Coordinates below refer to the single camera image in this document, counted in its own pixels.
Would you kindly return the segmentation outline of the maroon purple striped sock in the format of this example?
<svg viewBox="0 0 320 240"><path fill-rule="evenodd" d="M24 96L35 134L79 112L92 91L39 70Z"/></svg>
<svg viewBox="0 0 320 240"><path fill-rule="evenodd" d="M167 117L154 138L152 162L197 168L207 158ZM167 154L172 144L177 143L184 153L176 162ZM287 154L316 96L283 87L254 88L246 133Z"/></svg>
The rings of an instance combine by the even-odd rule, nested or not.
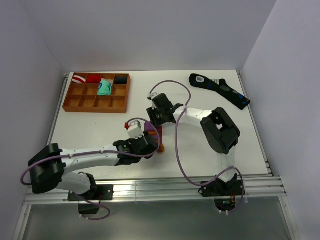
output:
<svg viewBox="0 0 320 240"><path fill-rule="evenodd" d="M151 135L157 142L160 142L160 147L157 152L162 154L165 152L165 147L163 144L163 127L161 125L157 126L156 130L157 132L153 129L153 127L149 123L147 122L144 123L144 131L148 132L148 134Z"/></svg>

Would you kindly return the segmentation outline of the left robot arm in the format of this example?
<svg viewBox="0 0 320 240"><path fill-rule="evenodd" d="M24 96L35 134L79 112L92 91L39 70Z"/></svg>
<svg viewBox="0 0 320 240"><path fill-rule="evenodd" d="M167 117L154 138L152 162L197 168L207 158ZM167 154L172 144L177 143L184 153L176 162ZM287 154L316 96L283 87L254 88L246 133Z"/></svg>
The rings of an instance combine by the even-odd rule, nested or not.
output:
<svg viewBox="0 0 320 240"><path fill-rule="evenodd" d="M28 162L32 192L44 194L62 189L91 200L98 193L93 175L76 171L137 164L142 158L151 158L158 148L157 140L146 131L137 139L118 140L94 149L69 150L59 148L56 143L49 144Z"/></svg>

